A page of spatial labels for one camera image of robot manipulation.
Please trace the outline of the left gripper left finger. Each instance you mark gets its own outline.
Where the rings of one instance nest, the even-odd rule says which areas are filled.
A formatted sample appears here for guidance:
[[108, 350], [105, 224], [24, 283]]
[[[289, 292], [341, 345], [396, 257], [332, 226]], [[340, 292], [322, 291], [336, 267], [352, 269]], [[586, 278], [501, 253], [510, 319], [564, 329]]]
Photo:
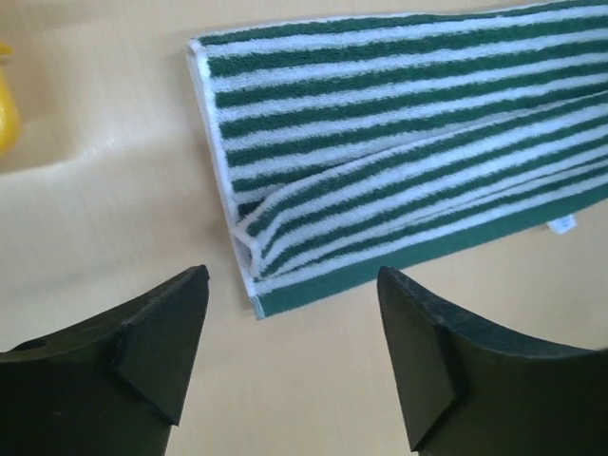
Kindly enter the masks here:
[[191, 267], [1, 354], [4, 455], [163, 455], [179, 425], [209, 299]]

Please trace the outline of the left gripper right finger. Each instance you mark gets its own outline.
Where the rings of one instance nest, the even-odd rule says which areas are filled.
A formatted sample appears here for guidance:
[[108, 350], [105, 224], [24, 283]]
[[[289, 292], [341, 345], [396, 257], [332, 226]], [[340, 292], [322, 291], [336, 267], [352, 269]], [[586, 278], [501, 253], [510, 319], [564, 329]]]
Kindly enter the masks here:
[[389, 267], [377, 293], [411, 451], [606, 453], [606, 350], [508, 329]]

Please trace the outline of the black white striped towel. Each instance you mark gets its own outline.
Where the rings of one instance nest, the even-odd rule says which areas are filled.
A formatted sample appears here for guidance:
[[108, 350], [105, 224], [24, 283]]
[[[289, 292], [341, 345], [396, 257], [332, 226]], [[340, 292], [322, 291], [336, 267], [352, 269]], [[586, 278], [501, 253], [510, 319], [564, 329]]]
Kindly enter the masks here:
[[257, 317], [607, 197], [607, 5], [283, 22], [188, 65]]

